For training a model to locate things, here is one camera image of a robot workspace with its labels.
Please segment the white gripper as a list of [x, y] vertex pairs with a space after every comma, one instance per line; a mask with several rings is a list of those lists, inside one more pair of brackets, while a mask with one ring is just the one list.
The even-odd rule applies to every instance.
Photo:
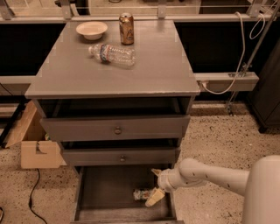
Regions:
[[158, 177], [157, 184], [159, 188], [154, 188], [151, 191], [149, 198], [145, 202], [147, 207], [154, 206], [165, 196], [165, 193], [171, 193], [185, 184], [185, 180], [182, 178], [178, 168], [163, 171], [152, 168], [151, 171]]

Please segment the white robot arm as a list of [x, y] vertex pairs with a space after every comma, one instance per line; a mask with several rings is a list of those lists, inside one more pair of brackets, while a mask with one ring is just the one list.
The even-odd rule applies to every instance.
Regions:
[[167, 193], [180, 187], [198, 186], [204, 181], [237, 193], [244, 198], [242, 224], [280, 224], [280, 156], [256, 161], [249, 171], [203, 164], [186, 158], [173, 169], [157, 170], [158, 187], [145, 205], [152, 207]]

